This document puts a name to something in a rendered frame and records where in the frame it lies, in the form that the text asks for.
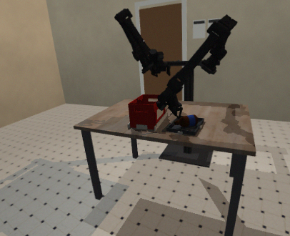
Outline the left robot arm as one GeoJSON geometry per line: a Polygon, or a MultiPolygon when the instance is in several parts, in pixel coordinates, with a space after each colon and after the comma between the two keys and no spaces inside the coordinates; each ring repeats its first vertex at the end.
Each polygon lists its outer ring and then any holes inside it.
{"type": "Polygon", "coordinates": [[[184,82],[187,80],[190,73],[208,52],[210,52],[212,55],[206,60],[206,62],[204,59],[201,63],[213,72],[216,70],[216,63],[218,60],[223,59],[226,55],[227,50],[225,50],[225,44],[229,35],[231,34],[230,31],[236,25],[237,21],[228,15],[224,16],[218,22],[213,22],[213,24],[206,31],[208,34],[210,33],[206,41],[199,47],[199,49],[185,64],[185,66],[169,80],[167,88],[165,88],[165,90],[157,97],[158,101],[156,102],[156,105],[158,109],[163,111],[167,105],[170,107],[176,106],[173,97],[175,97],[176,94],[183,89],[182,86],[184,85],[184,82]],[[226,27],[224,27],[225,25],[226,27]]]}

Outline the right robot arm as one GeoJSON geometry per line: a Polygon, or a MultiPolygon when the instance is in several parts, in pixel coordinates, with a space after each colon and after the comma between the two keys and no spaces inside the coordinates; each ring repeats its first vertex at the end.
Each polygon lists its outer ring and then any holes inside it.
{"type": "Polygon", "coordinates": [[[135,60],[141,62],[142,64],[142,71],[150,64],[164,64],[163,58],[164,54],[162,51],[157,52],[156,49],[150,49],[143,38],[141,37],[140,33],[137,31],[136,27],[134,26],[131,17],[133,15],[128,9],[123,9],[114,17],[119,24],[121,25],[124,33],[129,41],[131,41],[132,46],[132,54],[135,60]],[[128,17],[127,19],[124,19],[128,17]],[[151,55],[150,55],[151,54],[151,55]],[[152,59],[151,59],[152,56],[152,59]],[[159,62],[160,61],[160,62],[159,62]]]}

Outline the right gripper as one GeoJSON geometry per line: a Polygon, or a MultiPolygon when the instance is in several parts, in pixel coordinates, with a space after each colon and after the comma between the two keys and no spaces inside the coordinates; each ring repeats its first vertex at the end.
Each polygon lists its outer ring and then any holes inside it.
{"type": "Polygon", "coordinates": [[[165,72],[170,76],[170,65],[167,64],[155,64],[151,69],[151,75],[158,77],[157,74],[165,72]],[[156,68],[155,68],[156,67],[156,68]]]}

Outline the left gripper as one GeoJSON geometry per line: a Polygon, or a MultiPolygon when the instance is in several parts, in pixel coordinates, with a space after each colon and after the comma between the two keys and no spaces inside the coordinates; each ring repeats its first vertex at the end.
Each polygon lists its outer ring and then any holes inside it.
{"type": "Polygon", "coordinates": [[[170,107],[168,106],[169,110],[174,114],[174,116],[176,116],[178,119],[180,119],[181,117],[181,112],[182,112],[182,104],[181,103],[178,103],[178,99],[177,99],[177,96],[173,97],[174,100],[175,100],[175,103],[176,103],[176,106],[174,107],[170,107]],[[180,107],[180,109],[179,109],[180,107]],[[179,111],[179,116],[177,115],[177,112],[179,111]]]}

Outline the red crate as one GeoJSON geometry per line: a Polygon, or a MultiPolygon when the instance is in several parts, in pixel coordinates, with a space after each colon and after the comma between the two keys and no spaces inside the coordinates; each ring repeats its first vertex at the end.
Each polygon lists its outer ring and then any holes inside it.
{"type": "Polygon", "coordinates": [[[157,99],[157,97],[157,94],[142,94],[128,103],[130,127],[136,128],[137,124],[142,124],[147,125],[147,129],[154,129],[154,126],[165,114],[165,108],[161,111],[156,102],[149,102],[148,98],[157,99]]]}

